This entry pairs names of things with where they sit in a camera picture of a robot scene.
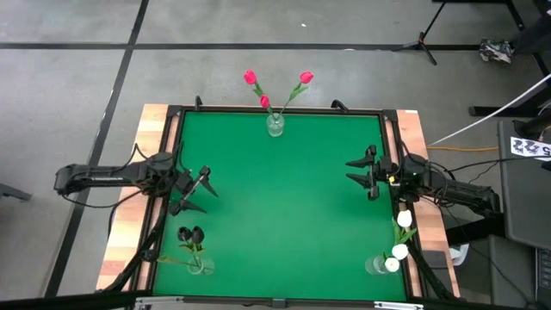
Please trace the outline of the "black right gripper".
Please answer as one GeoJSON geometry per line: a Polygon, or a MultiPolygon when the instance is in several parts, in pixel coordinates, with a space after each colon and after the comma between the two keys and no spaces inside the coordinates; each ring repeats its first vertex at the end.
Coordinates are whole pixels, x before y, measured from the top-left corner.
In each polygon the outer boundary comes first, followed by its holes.
{"type": "Polygon", "coordinates": [[[390,157],[383,156],[377,160],[375,158],[376,154],[376,146],[370,145],[366,150],[366,158],[346,163],[346,165],[356,168],[368,167],[368,174],[365,176],[352,173],[346,173],[345,176],[360,184],[364,189],[368,189],[368,199],[370,201],[374,201],[380,196],[380,188],[377,183],[388,181],[399,168],[398,165],[392,162],[390,157]]]}

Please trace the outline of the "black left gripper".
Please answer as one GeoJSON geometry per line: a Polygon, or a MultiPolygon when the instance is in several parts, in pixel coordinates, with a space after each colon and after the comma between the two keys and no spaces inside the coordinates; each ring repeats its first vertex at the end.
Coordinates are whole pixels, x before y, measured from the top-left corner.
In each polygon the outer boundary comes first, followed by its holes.
{"type": "Polygon", "coordinates": [[[178,215],[182,211],[193,210],[205,214],[207,211],[189,201],[189,198],[195,193],[195,190],[199,185],[202,185],[215,197],[218,197],[218,194],[209,182],[210,174],[211,170],[206,165],[201,168],[199,175],[196,178],[191,176],[190,170],[185,170],[180,173],[174,184],[174,189],[177,189],[182,194],[182,197],[177,201],[170,202],[168,212],[171,215],[178,215]]]}

